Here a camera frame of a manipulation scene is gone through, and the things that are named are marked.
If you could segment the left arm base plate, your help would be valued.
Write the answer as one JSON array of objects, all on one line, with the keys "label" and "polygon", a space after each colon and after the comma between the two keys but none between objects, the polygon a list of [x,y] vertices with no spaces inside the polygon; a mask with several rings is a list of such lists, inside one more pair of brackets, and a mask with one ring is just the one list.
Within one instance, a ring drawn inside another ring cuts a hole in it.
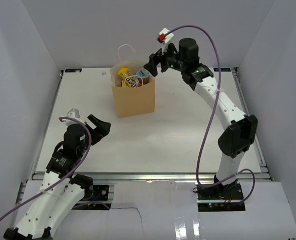
[{"label": "left arm base plate", "polygon": [[108,185],[91,185],[85,189],[84,201],[107,201],[109,198]]}]

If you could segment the yellow M&M's packet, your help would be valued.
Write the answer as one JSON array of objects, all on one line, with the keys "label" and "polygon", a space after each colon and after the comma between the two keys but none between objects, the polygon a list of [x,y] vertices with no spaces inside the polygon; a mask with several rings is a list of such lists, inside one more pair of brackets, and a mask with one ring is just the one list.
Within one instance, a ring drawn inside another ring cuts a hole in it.
[{"label": "yellow M&M's packet", "polygon": [[139,75],[132,75],[128,67],[123,67],[118,70],[118,75],[121,77],[121,88],[137,88],[143,85],[143,79]]}]

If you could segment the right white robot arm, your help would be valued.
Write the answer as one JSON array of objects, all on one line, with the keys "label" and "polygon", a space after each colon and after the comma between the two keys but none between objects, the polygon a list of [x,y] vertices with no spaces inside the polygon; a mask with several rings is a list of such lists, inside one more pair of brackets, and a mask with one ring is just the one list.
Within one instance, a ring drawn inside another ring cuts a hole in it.
[{"label": "right white robot arm", "polygon": [[162,48],[150,55],[144,69],[154,77],[158,74],[157,65],[161,66],[161,72],[168,69],[179,71],[184,82],[205,100],[213,110],[212,116],[217,116],[223,127],[224,131],[218,139],[222,157],[214,183],[199,186],[198,190],[212,193],[221,200],[226,199],[237,184],[237,171],[245,152],[254,142],[258,120],[240,110],[226,93],[219,90],[219,81],[213,72],[199,61],[199,47],[194,39],[181,39],[178,48],[164,36],[158,40]]}]

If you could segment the silver foil snack packet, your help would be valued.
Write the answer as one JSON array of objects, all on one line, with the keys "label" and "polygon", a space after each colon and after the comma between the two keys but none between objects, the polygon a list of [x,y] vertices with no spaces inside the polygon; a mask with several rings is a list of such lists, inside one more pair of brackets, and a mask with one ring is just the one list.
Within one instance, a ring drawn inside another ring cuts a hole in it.
[{"label": "silver foil snack packet", "polygon": [[139,71],[137,71],[135,73],[136,78],[135,81],[139,84],[139,85],[145,85],[150,83],[150,72],[147,71],[146,69],[142,68]]}]

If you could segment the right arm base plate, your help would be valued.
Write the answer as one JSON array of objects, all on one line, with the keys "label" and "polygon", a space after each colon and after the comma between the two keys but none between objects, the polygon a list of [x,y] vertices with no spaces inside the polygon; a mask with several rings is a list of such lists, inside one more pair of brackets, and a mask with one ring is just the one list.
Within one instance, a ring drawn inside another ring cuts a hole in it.
[{"label": "right arm base plate", "polygon": [[238,203],[244,199],[241,185],[238,183],[224,192],[218,193],[212,188],[194,187],[197,194],[198,211],[201,213],[214,212],[244,212],[245,203]]}]

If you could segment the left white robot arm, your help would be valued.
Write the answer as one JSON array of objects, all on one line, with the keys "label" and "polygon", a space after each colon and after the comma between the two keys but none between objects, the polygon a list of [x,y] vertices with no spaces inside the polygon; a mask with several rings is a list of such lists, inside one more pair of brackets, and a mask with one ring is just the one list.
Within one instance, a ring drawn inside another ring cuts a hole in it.
[{"label": "left white robot arm", "polygon": [[111,124],[92,114],[87,119],[94,128],[72,113],[59,118],[67,125],[63,141],[52,153],[38,193],[22,203],[30,207],[14,227],[5,231],[4,239],[51,240],[76,203],[93,195],[92,178],[75,174],[75,171],[86,159],[91,146],[109,134]]}]

